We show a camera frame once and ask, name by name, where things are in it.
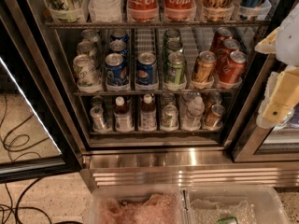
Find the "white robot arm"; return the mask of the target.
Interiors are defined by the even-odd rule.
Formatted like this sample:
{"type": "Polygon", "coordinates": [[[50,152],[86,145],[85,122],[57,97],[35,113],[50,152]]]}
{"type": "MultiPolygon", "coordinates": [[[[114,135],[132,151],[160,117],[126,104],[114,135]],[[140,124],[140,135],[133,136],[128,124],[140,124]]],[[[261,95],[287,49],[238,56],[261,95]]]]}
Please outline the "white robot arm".
{"type": "Polygon", "coordinates": [[[287,65],[284,71],[271,73],[258,110],[257,125],[273,128],[299,103],[299,5],[254,49],[274,54],[287,65]]]}

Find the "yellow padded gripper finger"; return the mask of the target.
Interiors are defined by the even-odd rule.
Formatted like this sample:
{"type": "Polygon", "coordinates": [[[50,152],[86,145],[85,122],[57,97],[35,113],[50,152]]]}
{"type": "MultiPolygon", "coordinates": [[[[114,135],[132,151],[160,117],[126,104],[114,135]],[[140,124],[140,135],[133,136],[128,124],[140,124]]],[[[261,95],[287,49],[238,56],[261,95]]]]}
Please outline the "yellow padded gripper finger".
{"type": "Polygon", "coordinates": [[[272,72],[267,80],[264,98],[256,124],[264,129],[280,124],[299,103],[299,67],[288,66],[281,73],[272,72]]]}
{"type": "Polygon", "coordinates": [[[276,52],[278,30],[278,27],[274,29],[266,38],[255,46],[254,50],[262,54],[274,54],[276,52]]]}

